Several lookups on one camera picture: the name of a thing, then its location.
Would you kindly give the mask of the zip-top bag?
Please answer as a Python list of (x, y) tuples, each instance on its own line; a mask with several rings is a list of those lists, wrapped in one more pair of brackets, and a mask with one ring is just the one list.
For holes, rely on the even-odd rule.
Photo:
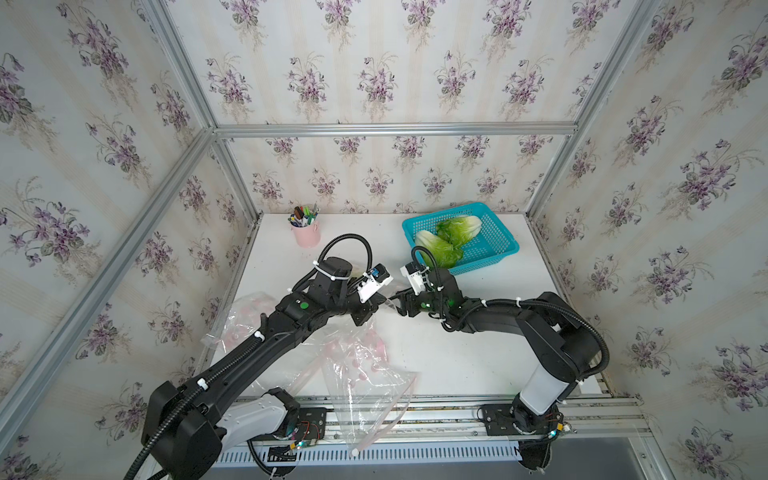
[[(212, 363), (218, 362), (245, 340), (254, 336), (260, 327), (261, 316), (274, 311), (278, 301), (263, 292), (241, 296), (235, 300), (223, 321), (214, 326), (202, 339), (202, 345), (212, 354)], [(334, 319), (312, 333), (307, 340), (276, 360), (240, 395), (240, 399), (257, 398), (273, 388), (281, 388), (296, 396), (313, 377), (320, 373), (326, 345), (340, 332)]]
[(396, 284), (380, 284), (373, 281), (363, 283), (357, 293), (361, 302), (361, 324), (370, 321), (381, 312), (399, 315), (399, 301), (394, 298)]
[(389, 434), (410, 406), (418, 374), (391, 364), (372, 326), (340, 331), (326, 345), (322, 374), (351, 457)]

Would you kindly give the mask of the chinese cabbage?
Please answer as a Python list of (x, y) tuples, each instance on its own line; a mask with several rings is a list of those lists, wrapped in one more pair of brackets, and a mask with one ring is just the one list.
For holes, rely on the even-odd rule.
[(459, 216), (443, 220), (436, 225), (436, 234), (454, 247), (462, 247), (481, 231), (482, 221), (477, 216)]
[(454, 246), (427, 230), (421, 230), (416, 233), (415, 245), (426, 248), (431, 252), (431, 256), (429, 256), (420, 251), (425, 263), (430, 268), (453, 268), (464, 256), (461, 248)]

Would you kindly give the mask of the teal plastic basket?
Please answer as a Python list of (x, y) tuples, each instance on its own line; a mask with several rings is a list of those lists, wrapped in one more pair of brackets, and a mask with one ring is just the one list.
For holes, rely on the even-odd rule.
[(494, 265), (520, 250), (498, 216), (479, 202), (406, 219), (402, 229), (411, 247), (427, 248), (453, 275)]

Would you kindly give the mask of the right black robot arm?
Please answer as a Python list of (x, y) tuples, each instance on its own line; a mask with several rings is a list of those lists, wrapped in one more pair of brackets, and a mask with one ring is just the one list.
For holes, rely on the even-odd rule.
[(449, 333), (493, 332), (525, 338), (539, 365), (502, 422), (521, 434), (556, 438), (563, 423), (558, 404), (580, 382), (609, 365), (610, 351), (603, 336), (554, 292), (524, 300), (467, 297), (427, 248), (413, 247), (411, 258), (401, 269), (410, 287), (391, 296), (399, 303), (398, 314), (426, 313)]

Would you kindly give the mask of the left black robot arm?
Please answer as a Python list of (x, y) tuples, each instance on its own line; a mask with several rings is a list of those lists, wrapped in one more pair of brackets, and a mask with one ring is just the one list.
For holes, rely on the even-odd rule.
[[(378, 292), (390, 275), (374, 264), (370, 243), (356, 233), (337, 236), (313, 268), (283, 297), (259, 327), (220, 361), (179, 386), (166, 381), (150, 395), (142, 448), (125, 476), (134, 479), (148, 458), (173, 479), (199, 479), (224, 450), (225, 413), (280, 357), (306, 341), (335, 316), (358, 326), (384, 302)], [(364, 283), (375, 291), (363, 294)]]

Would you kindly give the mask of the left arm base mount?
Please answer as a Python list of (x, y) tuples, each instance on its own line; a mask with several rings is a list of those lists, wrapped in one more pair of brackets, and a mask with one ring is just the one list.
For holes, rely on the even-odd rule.
[(270, 440), (285, 440), (294, 444), (316, 442), (325, 437), (327, 415), (325, 407), (302, 406), (292, 395), (281, 388), (267, 392), (275, 397), (285, 410), (281, 423), (272, 432), (264, 435)]

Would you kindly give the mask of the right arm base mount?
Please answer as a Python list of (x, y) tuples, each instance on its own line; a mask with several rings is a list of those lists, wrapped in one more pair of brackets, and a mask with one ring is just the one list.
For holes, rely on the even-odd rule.
[(557, 405), (542, 415), (536, 415), (521, 402), (481, 405), (478, 419), (483, 423), (488, 436), (551, 437), (557, 436), (564, 424), (564, 416)]

